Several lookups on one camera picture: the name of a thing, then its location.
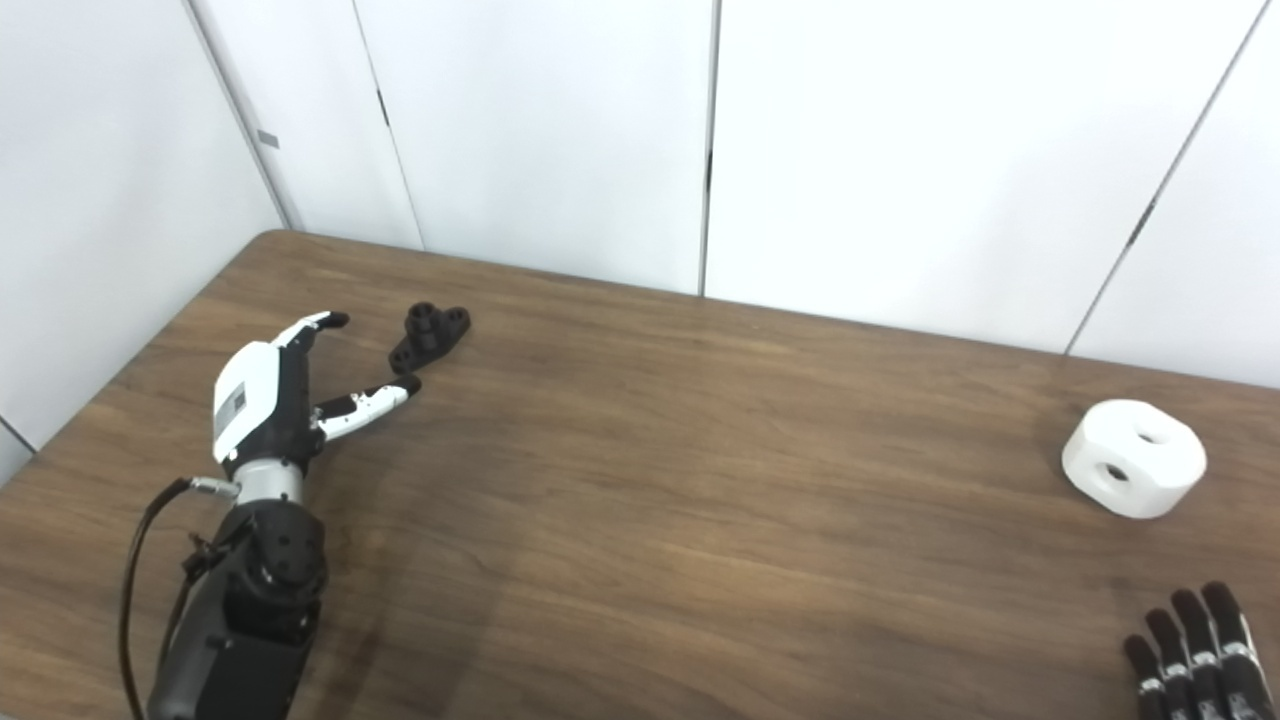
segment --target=silver cylinder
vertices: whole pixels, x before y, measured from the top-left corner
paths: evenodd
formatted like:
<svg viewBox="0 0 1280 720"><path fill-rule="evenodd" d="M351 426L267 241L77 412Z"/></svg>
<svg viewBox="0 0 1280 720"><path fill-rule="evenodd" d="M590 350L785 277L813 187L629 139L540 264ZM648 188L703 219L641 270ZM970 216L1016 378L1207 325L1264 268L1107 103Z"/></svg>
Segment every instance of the silver cylinder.
<svg viewBox="0 0 1280 720"><path fill-rule="evenodd" d="M302 505L302 469L288 460L251 460L236 469L236 505L255 500L287 500Z"/></svg>

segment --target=white wall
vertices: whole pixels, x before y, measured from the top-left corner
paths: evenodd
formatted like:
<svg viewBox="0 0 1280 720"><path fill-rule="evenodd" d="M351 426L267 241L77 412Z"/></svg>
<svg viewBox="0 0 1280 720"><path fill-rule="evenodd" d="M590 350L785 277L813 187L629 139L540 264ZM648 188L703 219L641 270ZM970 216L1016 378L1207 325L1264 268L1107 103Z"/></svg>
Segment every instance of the white wall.
<svg viewBox="0 0 1280 720"><path fill-rule="evenodd" d="M1074 354L1280 387L1280 9L1260 22Z"/></svg>
<svg viewBox="0 0 1280 720"><path fill-rule="evenodd" d="M296 229L421 249L351 0L195 0Z"/></svg>
<svg viewBox="0 0 1280 720"><path fill-rule="evenodd" d="M429 250L698 288L710 0L360 0Z"/></svg>
<svg viewBox="0 0 1280 720"><path fill-rule="evenodd" d="M728 0L707 291L1061 352L1260 0Z"/></svg>
<svg viewBox="0 0 1280 720"><path fill-rule="evenodd" d="M0 17L0 415L40 447L280 219L182 3Z"/></svg>
<svg viewBox="0 0 1280 720"><path fill-rule="evenodd" d="M9 428L0 424L0 487L4 487L27 460L31 460L31 451L9 432Z"/></svg>

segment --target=wood grain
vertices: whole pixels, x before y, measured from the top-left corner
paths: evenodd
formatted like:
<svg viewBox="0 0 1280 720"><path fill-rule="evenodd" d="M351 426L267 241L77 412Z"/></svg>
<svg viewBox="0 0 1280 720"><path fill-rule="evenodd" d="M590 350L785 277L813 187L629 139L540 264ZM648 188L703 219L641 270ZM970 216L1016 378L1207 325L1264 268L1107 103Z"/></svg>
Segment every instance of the wood grain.
<svg viewBox="0 0 1280 720"><path fill-rule="evenodd" d="M321 309L316 398L387 377L417 300L471 334L308 479L324 625L292 720L1134 716L1120 639L1231 583L1280 659L1280 393L270 233L0 492L0 712L125 717L113 651L142 506L214 474L225 360ZM1091 404L1155 402L1210 473L1157 521L1057 454ZM148 687L187 530L148 541Z"/></svg>

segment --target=cable connector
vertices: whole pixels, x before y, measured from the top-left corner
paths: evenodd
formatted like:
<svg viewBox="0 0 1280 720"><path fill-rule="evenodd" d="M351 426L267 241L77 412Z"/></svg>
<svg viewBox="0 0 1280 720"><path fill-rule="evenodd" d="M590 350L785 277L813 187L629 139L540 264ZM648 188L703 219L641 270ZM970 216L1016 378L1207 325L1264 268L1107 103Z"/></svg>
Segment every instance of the cable connector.
<svg viewBox="0 0 1280 720"><path fill-rule="evenodd" d="M219 478L191 478L191 489L227 500L236 500L239 496L238 484Z"/></svg>

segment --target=black 3d-printed part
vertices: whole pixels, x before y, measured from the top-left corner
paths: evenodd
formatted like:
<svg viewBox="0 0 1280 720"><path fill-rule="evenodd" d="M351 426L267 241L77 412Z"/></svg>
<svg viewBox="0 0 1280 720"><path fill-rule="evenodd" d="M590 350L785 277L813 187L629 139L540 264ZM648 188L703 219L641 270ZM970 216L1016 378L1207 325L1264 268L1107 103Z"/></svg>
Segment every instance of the black 3d-printed part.
<svg viewBox="0 0 1280 720"><path fill-rule="evenodd" d="M404 340L392 350L387 361L397 375L412 373L444 357L462 336L471 329L466 307L440 310L430 302L419 302L404 318Z"/></svg>

